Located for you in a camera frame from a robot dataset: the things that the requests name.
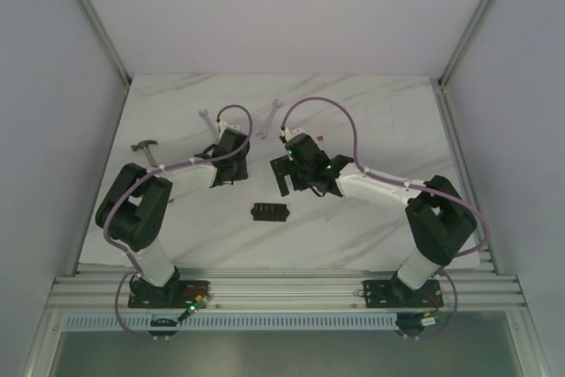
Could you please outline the black fuse box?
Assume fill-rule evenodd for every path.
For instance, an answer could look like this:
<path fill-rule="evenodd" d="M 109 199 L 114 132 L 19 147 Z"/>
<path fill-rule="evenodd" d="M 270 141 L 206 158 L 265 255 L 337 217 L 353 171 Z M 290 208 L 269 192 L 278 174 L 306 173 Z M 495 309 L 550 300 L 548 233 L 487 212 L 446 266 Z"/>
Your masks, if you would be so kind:
<path fill-rule="evenodd" d="M 255 205 L 266 205 L 266 209 L 267 206 L 270 205 L 271 207 L 273 205 L 276 206 L 276 212 L 268 212 L 267 210 L 265 212 L 261 212 L 260 211 L 255 211 Z M 288 206 L 286 204 L 281 204 L 281 203 L 264 203 L 264 202 L 258 202 L 255 203 L 252 207 L 252 209 L 250 210 L 250 213 L 252 215 L 252 218 L 254 221 L 257 222 L 285 222 L 287 220 L 287 218 L 290 216 L 290 211 L 288 209 Z"/>

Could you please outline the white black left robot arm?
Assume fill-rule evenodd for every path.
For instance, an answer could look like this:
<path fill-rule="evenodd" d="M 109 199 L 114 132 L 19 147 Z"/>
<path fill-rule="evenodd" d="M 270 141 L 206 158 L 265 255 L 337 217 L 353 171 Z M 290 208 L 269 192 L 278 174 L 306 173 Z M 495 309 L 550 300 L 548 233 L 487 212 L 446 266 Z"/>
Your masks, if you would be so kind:
<path fill-rule="evenodd" d="M 174 197 L 247 179 L 249 149 L 247 136 L 229 126 L 221 130 L 218 143 L 195 155 L 185 169 L 156 174 L 131 162 L 119 171 L 96 211 L 95 223 L 136 269 L 129 306 L 185 304 L 185 284 L 158 240 L 167 206 Z"/>

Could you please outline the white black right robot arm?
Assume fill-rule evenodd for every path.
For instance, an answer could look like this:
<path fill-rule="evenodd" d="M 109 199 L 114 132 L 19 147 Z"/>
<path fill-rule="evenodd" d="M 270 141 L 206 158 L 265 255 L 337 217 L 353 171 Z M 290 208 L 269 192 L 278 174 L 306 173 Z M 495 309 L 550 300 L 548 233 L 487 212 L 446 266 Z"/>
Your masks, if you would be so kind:
<path fill-rule="evenodd" d="M 286 155 L 271 161 L 282 196 L 310 190 L 364 200 L 406 215 L 415 248 L 388 280 L 365 287 L 370 307 L 417 308 L 442 305 L 440 285 L 433 274 L 451 263 L 478 227 L 448 179 L 399 182 L 388 175 L 371 177 L 353 158 L 333 158 L 312 137 L 300 132 L 285 141 Z"/>

